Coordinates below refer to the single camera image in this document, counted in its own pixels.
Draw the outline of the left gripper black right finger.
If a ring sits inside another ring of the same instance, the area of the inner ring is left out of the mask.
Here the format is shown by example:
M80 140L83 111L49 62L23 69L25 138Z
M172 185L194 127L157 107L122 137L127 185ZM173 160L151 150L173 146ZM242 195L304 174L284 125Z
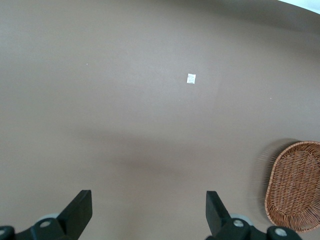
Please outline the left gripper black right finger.
M206 192L205 216L212 237L232 237L232 218L216 191Z

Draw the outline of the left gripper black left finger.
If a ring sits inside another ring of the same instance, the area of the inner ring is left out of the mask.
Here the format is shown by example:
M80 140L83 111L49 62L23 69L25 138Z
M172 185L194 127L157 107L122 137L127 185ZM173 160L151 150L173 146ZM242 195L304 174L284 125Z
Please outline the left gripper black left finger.
M66 236L78 240L92 215L92 191L81 190L56 219Z

